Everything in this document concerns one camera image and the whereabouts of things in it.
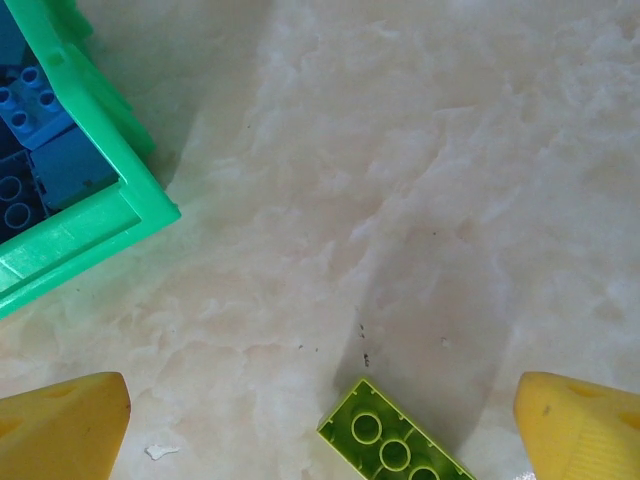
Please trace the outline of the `lime green lego brick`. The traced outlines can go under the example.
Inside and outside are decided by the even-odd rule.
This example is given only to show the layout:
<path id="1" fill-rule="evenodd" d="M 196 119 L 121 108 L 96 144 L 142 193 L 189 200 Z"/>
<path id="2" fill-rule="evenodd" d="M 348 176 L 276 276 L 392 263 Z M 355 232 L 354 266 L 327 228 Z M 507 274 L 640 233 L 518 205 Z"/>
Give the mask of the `lime green lego brick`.
<path id="1" fill-rule="evenodd" d="M 367 378 L 317 432 L 364 480 L 477 480 Z"/>

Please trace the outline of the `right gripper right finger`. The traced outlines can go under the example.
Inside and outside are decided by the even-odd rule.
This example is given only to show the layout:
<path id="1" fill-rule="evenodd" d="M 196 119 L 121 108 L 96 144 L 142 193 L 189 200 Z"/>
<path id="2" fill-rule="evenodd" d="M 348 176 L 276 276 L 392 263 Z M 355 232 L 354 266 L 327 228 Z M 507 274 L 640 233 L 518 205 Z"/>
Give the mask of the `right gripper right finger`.
<path id="1" fill-rule="evenodd" d="M 640 480 L 640 394 L 526 372 L 514 418 L 537 480 Z"/>

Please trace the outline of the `small blue lego brick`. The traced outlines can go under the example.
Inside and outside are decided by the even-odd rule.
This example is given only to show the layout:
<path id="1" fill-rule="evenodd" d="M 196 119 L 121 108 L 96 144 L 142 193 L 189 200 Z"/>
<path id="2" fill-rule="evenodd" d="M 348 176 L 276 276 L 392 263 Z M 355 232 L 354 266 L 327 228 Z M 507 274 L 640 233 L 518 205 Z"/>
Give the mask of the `small blue lego brick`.
<path id="1" fill-rule="evenodd" d="M 31 151 L 75 125 L 40 65 L 25 67 L 11 84 L 0 86 L 0 117 Z"/>

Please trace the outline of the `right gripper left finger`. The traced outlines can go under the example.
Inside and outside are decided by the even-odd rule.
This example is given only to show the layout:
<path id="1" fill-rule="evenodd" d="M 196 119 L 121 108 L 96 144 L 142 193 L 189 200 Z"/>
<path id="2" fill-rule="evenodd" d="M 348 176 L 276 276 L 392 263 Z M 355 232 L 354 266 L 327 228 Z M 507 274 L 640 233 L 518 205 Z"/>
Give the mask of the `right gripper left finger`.
<path id="1" fill-rule="evenodd" d="M 109 480 L 131 415 L 119 372 L 0 399 L 0 480 Z"/>

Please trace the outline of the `green plastic bin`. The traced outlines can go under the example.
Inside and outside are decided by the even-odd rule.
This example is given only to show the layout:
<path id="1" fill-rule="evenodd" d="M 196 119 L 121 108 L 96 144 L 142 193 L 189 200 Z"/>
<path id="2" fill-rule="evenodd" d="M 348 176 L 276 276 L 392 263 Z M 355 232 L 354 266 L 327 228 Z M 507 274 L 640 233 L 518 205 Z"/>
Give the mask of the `green plastic bin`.
<path id="1" fill-rule="evenodd" d="M 75 123 L 62 134 L 80 128 L 119 176 L 0 244 L 0 319 L 180 215 L 146 167 L 151 137 L 88 57 L 91 32 L 75 0 L 0 0 L 0 86 L 40 65 Z M 21 150 L 0 117 L 0 160 Z"/>

